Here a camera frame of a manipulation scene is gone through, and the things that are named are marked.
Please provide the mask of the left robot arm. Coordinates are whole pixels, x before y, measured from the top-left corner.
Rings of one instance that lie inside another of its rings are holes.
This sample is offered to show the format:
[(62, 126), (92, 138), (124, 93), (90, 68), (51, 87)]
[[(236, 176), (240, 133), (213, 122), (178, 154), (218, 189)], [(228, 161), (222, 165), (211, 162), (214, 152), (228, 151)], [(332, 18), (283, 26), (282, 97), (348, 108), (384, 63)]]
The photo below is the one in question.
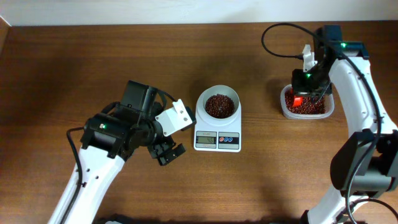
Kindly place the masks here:
[(139, 147), (166, 166), (185, 152), (172, 134), (196, 123), (182, 100), (162, 90), (128, 81), (121, 101), (115, 101), (88, 119), (81, 130), (81, 148), (71, 145), (76, 165), (50, 223), (92, 223), (109, 186)]

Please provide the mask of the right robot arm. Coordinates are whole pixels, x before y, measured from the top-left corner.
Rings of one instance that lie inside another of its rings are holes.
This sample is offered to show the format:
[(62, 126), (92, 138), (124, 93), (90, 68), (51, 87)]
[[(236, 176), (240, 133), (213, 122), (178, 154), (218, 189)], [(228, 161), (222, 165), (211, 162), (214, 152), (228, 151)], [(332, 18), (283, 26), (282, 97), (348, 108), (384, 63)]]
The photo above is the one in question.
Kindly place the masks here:
[(373, 83), (362, 42), (344, 41), (340, 26), (312, 33), (303, 68), (292, 73), (296, 96), (317, 100), (336, 88), (348, 124), (348, 140), (330, 164), (331, 187), (302, 215), (301, 223), (344, 223), (366, 202), (397, 188), (397, 125), (386, 113)]

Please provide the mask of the orange measuring scoop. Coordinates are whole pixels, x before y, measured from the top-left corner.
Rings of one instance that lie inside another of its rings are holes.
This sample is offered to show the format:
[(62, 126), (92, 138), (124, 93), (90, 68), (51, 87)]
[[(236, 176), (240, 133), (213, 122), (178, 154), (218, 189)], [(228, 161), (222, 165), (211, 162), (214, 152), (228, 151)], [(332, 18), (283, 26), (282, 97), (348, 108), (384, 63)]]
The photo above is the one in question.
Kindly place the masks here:
[(289, 105), (292, 108), (296, 108), (296, 107), (299, 107), (299, 106), (302, 105), (302, 103), (303, 103), (303, 97), (302, 96), (294, 95), (293, 89), (291, 89), (289, 91), (289, 94), (290, 94), (289, 95), (289, 101), (290, 101)]

